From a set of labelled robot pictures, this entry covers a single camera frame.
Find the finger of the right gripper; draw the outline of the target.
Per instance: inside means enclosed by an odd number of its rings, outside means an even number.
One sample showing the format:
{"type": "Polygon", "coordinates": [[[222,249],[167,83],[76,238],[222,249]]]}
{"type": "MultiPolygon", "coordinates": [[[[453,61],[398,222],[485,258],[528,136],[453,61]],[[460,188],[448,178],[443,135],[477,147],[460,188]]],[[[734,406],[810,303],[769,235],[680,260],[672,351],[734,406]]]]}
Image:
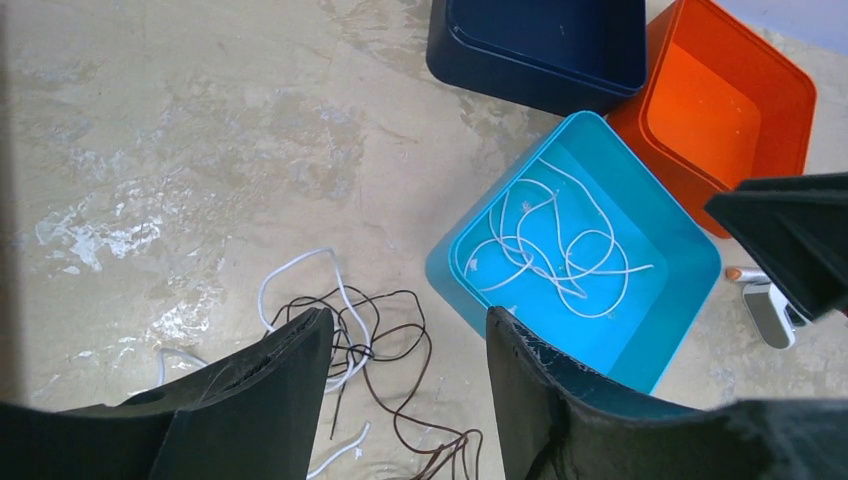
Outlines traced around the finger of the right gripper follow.
{"type": "Polygon", "coordinates": [[[845,172],[745,180],[704,209],[801,315],[847,312],[845,172]]]}

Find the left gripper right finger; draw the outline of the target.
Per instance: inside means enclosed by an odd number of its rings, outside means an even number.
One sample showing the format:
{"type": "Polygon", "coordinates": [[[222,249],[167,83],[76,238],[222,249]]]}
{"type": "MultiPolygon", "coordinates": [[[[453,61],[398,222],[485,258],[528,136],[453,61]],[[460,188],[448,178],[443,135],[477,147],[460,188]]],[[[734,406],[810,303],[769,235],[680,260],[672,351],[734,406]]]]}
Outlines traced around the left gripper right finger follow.
{"type": "Polygon", "coordinates": [[[843,479],[843,399],[701,411],[622,385],[492,307],[486,353],[509,479],[843,479]]]}

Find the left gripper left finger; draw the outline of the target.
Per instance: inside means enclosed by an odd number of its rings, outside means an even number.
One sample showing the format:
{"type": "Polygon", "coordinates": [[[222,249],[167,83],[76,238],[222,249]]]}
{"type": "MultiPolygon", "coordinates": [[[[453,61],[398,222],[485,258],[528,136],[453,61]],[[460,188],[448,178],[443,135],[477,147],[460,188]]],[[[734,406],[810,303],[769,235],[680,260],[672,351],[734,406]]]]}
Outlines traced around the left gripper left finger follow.
{"type": "Polygon", "coordinates": [[[266,338],[116,406],[1,407],[5,479],[303,479],[333,319],[311,308],[266,338]]]}

